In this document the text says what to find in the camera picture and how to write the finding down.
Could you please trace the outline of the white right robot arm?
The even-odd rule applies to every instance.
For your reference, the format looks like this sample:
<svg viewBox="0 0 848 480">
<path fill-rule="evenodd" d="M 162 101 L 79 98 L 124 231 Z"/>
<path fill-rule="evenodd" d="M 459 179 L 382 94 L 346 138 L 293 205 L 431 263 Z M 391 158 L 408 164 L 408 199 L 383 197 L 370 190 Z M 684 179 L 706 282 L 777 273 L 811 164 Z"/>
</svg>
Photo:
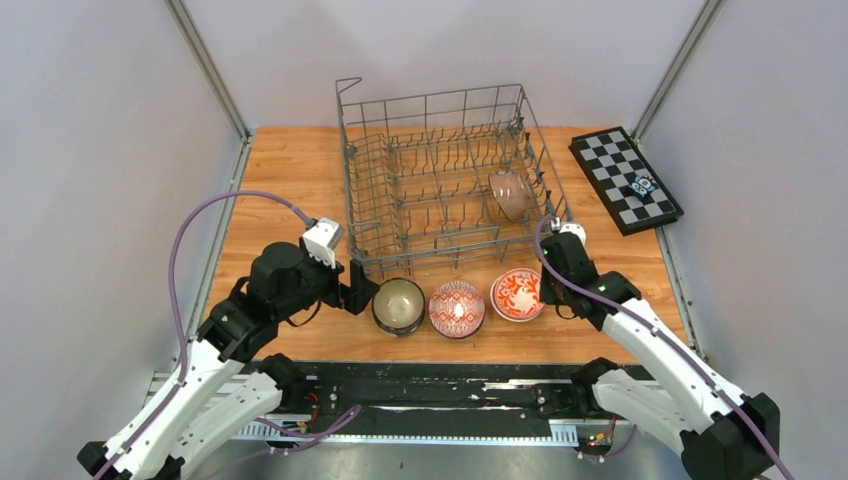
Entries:
<svg viewBox="0 0 848 480">
<path fill-rule="evenodd" d="M 677 454 L 692 479 L 756 479 L 771 467 L 791 476 L 779 456 L 780 410 L 718 374 L 659 318 L 622 274 L 597 272 L 582 237 L 560 228 L 534 247 L 542 264 L 540 298 L 628 350 L 659 384 L 646 387 L 599 357 L 571 377 L 571 403 L 584 417 L 624 417 Z"/>
</svg>

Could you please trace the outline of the orange geometric pattern bowl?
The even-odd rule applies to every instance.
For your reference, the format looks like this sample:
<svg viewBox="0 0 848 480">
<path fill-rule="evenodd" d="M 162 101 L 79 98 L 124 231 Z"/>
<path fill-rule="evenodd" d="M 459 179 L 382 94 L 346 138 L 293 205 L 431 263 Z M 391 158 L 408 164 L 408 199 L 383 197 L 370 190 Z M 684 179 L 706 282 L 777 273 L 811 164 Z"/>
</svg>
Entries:
<svg viewBox="0 0 848 480">
<path fill-rule="evenodd" d="M 481 292 L 468 282 L 454 280 L 431 295 L 428 316 L 437 333 L 452 340 L 474 336 L 482 327 L 486 305 Z"/>
</svg>

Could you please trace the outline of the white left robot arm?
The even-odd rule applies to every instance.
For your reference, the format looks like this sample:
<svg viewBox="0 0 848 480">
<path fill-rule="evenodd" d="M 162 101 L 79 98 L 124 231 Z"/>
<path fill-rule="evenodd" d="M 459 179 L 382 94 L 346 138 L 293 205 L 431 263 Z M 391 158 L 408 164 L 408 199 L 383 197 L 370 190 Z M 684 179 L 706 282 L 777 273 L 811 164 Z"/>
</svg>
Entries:
<svg viewBox="0 0 848 480">
<path fill-rule="evenodd" d="M 208 400 L 275 339 L 281 322 L 323 305 L 360 314 L 379 290 L 362 264 L 351 282 L 336 261 L 325 264 L 306 243 L 272 243 L 215 305 L 187 347 L 187 363 L 144 409 L 106 442 L 89 442 L 77 460 L 95 479 L 178 479 L 193 460 L 212 453 L 255 418 L 298 411 L 308 397 L 306 376 L 283 354 L 265 358 L 236 392 L 211 409 Z"/>
</svg>

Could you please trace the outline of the orange floral pattern bowl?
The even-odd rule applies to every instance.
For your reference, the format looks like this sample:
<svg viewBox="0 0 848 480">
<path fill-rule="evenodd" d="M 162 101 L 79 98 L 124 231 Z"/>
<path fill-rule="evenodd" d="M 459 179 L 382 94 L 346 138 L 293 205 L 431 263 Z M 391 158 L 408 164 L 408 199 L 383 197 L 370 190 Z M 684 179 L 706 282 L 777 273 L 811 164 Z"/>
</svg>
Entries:
<svg viewBox="0 0 848 480">
<path fill-rule="evenodd" d="M 490 302 L 505 320 L 523 323 L 543 310 L 540 300 L 541 275 L 529 268 L 514 268 L 499 276 L 490 287 Z"/>
</svg>

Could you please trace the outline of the black bowl beige inside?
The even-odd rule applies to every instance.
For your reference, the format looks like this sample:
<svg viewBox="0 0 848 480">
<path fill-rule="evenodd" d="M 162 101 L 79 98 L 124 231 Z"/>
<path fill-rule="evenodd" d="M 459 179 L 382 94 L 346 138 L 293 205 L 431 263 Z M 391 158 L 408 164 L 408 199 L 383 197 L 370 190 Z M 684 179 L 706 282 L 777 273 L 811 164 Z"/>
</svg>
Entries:
<svg viewBox="0 0 848 480">
<path fill-rule="evenodd" d="M 384 281 L 371 301 L 375 324 L 393 337 L 415 333 L 423 323 L 426 300 L 420 286 L 405 278 Z"/>
</svg>

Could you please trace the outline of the clear glass bowl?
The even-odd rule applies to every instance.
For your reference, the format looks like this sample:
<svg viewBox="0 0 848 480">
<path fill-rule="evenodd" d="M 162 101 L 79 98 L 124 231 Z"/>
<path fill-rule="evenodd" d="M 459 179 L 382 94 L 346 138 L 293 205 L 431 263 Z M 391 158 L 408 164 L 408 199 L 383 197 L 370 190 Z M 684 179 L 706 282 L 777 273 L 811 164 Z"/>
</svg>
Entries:
<svg viewBox="0 0 848 480">
<path fill-rule="evenodd" d="M 497 171 L 488 176 L 489 187 L 504 215 L 512 221 L 522 220 L 530 210 L 532 189 L 514 171 Z"/>
</svg>

